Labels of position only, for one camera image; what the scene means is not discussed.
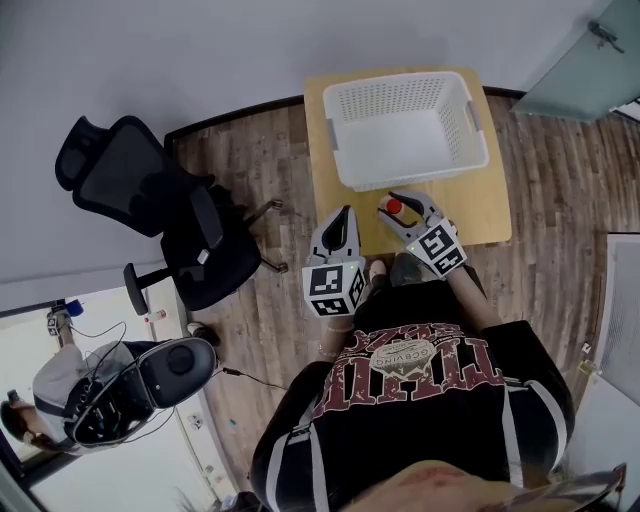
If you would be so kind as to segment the black table base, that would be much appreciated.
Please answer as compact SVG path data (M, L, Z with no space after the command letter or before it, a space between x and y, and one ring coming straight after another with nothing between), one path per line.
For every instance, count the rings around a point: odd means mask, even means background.
M392 287L440 281L428 266L406 252L395 255L389 276Z

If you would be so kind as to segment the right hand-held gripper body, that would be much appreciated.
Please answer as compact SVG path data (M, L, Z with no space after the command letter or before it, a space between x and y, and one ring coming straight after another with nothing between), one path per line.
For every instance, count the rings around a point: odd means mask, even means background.
M438 278L445 278L467 261L457 231L447 218L440 219L431 227L427 226L422 234L406 246L406 251Z

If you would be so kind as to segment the small red-capped object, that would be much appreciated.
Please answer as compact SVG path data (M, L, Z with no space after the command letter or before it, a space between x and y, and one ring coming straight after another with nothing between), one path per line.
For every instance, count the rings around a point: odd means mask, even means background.
M405 205L400 200L391 197L390 195L385 195L379 200L378 208L400 220L404 219Z

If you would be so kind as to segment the person's left forearm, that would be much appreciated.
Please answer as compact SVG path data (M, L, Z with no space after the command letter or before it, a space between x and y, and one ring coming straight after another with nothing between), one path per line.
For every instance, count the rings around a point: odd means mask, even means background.
M333 362L349 341L354 329L353 317L330 317L317 347L317 360Z

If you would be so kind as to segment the light wooden table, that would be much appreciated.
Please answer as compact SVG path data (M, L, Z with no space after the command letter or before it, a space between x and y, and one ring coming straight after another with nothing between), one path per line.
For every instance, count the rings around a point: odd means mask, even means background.
M323 92L334 84L378 76L453 71L466 81L486 136L486 166L452 177L404 186L356 192L343 185L336 169L325 116ZM390 191L423 192L452 220L463 245L507 241L512 235L510 207L502 157L488 102L476 72L464 67L401 67L332 74L307 79L304 106L317 218L323 221L338 207L353 207L364 255L391 253L401 247L399 238L377 217L379 200Z

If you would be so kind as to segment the person's black printed shirt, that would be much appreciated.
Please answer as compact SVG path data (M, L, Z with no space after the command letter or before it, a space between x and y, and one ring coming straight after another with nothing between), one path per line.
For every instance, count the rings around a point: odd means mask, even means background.
M442 461L518 484L551 470L575 424L569 389L526 321L473 327L450 286L385 287L344 349L292 381L254 452L280 512L334 512L406 467Z

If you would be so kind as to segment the person's right forearm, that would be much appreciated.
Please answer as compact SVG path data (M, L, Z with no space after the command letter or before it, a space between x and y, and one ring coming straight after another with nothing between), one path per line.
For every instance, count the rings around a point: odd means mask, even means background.
M460 266L450 271L445 280L475 330L480 332L503 323L497 310L487 300L465 267Z

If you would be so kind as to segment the white plastic basket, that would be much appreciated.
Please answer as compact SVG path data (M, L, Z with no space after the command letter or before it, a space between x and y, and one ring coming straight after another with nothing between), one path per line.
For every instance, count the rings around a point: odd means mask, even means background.
M475 104L456 72L334 84L323 103L339 179L356 192L448 178L489 162Z

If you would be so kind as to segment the frosted glass door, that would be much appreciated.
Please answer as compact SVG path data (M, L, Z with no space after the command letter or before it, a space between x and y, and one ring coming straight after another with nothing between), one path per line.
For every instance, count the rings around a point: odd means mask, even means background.
M613 0L591 19L625 50L597 48L586 31L512 108L516 113L591 123L611 112L640 122L640 0Z

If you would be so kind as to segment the small brass door fitting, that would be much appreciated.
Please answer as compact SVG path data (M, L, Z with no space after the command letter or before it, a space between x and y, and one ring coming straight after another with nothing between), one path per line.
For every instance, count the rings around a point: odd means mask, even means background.
M581 346L581 360L578 365L578 370L585 375L591 375L598 371L598 363L596 361L596 348L584 342Z

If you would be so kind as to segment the black mesh office chair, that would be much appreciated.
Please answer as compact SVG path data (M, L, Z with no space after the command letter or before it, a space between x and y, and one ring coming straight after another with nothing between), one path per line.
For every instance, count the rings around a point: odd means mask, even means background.
M214 176L193 175L176 163L135 116L110 128L80 117L57 156L55 175L77 207L159 238L165 267L145 275L133 264L123 270L140 316L149 312L144 289L164 279L173 281L188 310L199 311L234 293L260 266L288 270L261 254L250 231L283 202L271 199L249 213Z

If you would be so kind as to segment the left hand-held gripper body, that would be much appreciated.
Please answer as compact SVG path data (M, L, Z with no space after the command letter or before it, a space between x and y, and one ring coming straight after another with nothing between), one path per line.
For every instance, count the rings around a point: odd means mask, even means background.
M340 263L302 269L303 297L316 317L345 317L354 314L366 286L366 260L358 257Z

